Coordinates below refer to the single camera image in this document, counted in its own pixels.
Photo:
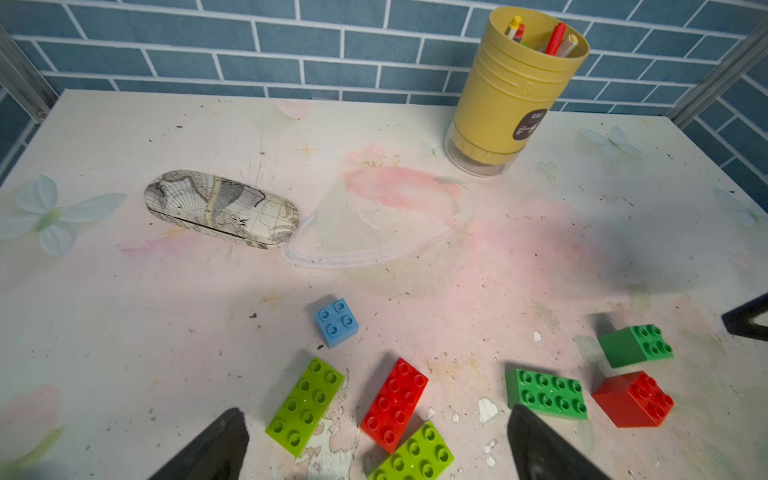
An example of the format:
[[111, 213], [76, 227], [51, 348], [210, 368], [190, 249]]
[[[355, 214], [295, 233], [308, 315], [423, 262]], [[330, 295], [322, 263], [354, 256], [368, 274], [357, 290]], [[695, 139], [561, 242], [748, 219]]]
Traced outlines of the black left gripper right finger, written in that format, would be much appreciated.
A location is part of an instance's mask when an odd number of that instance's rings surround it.
[[512, 408], [507, 437], [520, 479], [609, 479], [524, 405]]

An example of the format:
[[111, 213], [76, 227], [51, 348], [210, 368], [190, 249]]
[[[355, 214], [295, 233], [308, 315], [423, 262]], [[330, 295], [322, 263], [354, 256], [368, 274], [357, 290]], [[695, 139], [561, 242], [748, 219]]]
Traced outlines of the red long lego brick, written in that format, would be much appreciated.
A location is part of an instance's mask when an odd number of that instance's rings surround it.
[[360, 428], [387, 453], [392, 454], [405, 432], [429, 379], [399, 358]]

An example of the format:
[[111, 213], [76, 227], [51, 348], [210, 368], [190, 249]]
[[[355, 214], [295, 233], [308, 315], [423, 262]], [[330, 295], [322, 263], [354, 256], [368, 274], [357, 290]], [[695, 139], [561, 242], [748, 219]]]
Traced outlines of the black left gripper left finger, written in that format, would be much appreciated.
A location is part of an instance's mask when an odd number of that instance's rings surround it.
[[238, 479], [249, 439], [244, 413], [230, 408], [150, 479]]

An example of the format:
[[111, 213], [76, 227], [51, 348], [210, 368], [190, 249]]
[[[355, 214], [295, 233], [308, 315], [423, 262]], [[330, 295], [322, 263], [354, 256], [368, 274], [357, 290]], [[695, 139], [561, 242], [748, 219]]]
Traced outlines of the green long lego brick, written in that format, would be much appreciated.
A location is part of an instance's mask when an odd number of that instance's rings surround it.
[[505, 373], [508, 406], [523, 405], [542, 415], [587, 420], [588, 411], [580, 381], [524, 369]]

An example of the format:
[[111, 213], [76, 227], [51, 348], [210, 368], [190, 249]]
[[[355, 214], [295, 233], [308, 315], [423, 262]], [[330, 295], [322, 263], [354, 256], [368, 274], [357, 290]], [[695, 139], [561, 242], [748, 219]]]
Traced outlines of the red square lego brick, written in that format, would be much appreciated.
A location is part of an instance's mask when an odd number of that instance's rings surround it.
[[644, 371], [607, 378], [592, 398], [616, 427], [659, 427], [675, 406]]

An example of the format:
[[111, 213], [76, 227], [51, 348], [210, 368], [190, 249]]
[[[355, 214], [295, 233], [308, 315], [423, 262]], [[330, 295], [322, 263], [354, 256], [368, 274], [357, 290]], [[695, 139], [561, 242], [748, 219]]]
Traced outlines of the green square lego brick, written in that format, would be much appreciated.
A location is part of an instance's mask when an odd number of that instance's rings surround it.
[[600, 336], [598, 342], [614, 369], [674, 356], [673, 348], [654, 324], [626, 327]]

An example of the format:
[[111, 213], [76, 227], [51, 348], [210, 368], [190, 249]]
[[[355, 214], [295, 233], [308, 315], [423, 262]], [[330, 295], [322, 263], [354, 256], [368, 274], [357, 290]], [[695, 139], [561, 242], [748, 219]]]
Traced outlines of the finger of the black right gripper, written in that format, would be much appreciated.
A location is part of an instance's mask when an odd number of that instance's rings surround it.
[[767, 327], [757, 324], [757, 318], [767, 313], [768, 294], [765, 293], [726, 313], [721, 318], [726, 330], [734, 336], [768, 341]]

